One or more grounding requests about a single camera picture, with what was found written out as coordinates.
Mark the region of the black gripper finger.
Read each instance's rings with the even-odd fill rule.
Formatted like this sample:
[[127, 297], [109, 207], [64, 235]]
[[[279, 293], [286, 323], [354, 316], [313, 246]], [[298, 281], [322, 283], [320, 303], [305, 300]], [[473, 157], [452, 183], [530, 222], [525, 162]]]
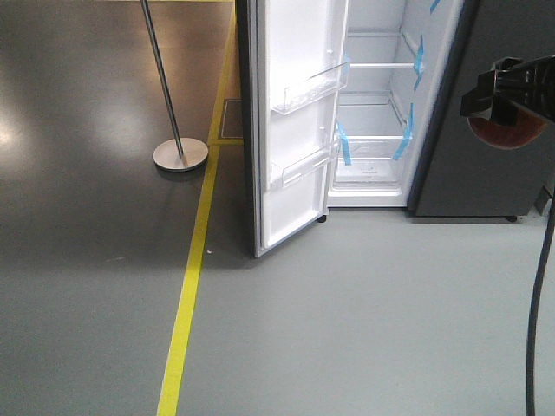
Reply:
[[517, 124], [519, 113], [554, 120], [554, 57], [524, 62], [507, 57], [477, 78], [463, 95], [460, 115], [481, 118], [503, 127]]

